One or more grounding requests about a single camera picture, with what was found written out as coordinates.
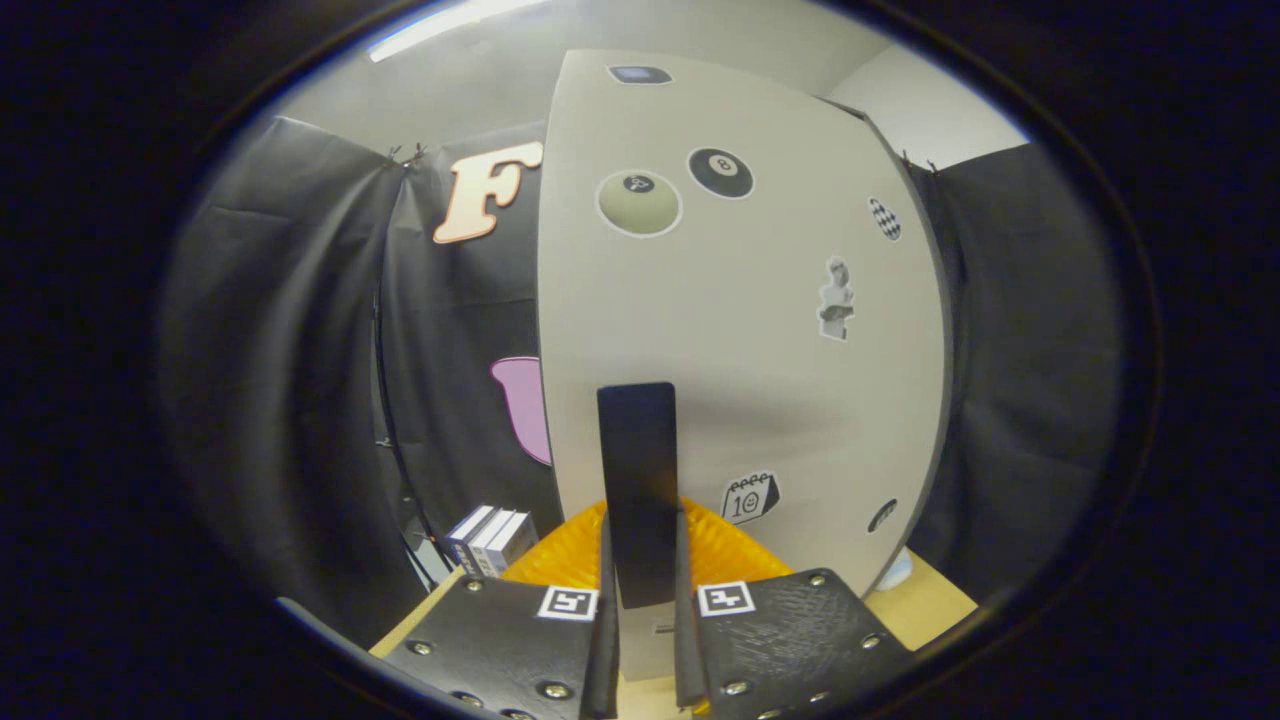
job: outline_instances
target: white curved board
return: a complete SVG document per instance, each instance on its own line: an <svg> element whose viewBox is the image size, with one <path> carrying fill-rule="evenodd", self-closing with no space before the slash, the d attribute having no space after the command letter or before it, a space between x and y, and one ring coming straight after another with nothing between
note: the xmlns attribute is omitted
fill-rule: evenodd
<svg viewBox="0 0 1280 720"><path fill-rule="evenodd" d="M669 79L621 82L609 68L622 65ZM691 159L721 168L727 179L710 184L723 192ZM620 210L632 199L613 192L600 208L616 176L640 205ZM669 186L677 202L632 176ZM946 297L928 232L897 160L849 113L719 65L568 53L538 249L564 516L604 498L595 391L671 382L680 493L732 515L727 484L772 471L780 501L742 529L794 569L831 568L865 594L924 501L945 429ZM851 316L819 316L850 295Z"/></svg>

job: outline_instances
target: billiard ball sticker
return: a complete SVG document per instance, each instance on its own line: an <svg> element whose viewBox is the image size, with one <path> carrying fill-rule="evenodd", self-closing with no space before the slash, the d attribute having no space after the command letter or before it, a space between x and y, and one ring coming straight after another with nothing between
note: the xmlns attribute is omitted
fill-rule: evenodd
<svg viewBox="0 0 1280 720"><path fill-rule="evenodd" d="M755 188L751 169L728 150L701 147L689 154L689 173L709 192L740 200Z"/></svg>
<svg viewBox="0 0 1280 720"><path fill-rule="evenodd" d="M658 237L680 223L680 193L662 176L622 170L600 181L595 208L605 223L631 237Z"/></svg>

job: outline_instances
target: ceiling light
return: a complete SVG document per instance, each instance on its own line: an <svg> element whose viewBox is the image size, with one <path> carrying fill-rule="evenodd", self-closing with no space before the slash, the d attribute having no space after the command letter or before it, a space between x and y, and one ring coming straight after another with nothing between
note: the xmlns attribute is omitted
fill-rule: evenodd
<svg viewBox="0 0 1280 720"><path fill-rule="evenodd" d="M438 35L460 28L465 24L492 18L493 15L536 5L547 0L468 0L447 10L428 15L421 20L378 41L369 49L369 59L378 63L392 55L430 40Z"/></svg>

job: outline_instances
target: pink shape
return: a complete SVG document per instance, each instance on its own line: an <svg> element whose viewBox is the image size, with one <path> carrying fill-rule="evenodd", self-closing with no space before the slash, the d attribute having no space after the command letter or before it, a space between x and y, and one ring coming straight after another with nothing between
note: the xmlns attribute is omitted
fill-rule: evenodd
<svg viewBox="0 0 1280 720"><path fill-rule="evenodd" d="M552 442L547 437L547 411L543 407L543 368L538 357L503 357L489 368L507 393L507 413L520 447L544 465L552 464Z"/></svg>

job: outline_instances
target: stack of books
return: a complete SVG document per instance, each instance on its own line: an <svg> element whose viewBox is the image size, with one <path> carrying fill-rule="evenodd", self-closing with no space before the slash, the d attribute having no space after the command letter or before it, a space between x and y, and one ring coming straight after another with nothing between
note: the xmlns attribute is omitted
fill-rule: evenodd
<svg viewBox="0 0 1280 720"><path fill-rule="evenodd" d="M444 543L468 575L499 578L538 543L529 512L481 505L445 536Z"/></svg>

